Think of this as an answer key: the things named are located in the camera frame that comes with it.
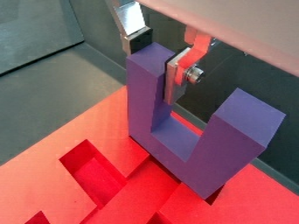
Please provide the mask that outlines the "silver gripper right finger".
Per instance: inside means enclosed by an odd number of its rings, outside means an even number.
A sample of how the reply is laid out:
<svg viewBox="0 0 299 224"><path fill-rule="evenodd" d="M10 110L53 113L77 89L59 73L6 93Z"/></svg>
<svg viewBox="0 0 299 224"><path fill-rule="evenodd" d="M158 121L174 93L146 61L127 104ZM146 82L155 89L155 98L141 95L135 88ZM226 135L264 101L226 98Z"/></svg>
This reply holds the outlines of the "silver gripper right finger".
<svg viewBox="0 0 299 224"><path fill-rule="evenodd" d="M212 35L187 26L185 41L191 47L182 50L166 64L165 101L169 105L183 96L189 82L201 82L204 71L197 63L210 49Z"/></svg>

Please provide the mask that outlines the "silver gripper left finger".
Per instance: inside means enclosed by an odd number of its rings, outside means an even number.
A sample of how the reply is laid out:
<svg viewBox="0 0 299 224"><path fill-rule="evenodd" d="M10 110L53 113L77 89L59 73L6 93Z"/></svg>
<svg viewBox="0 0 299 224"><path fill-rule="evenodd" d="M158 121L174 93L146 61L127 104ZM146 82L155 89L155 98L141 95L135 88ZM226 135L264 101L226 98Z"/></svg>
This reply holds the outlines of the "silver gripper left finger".
<svg viewBox="0 0 299 224"><path fill-rule="evenodd" d="M106 0L121 32L127 55L153 44L154 29L146 25L141 3L137 0Z"/></svg>

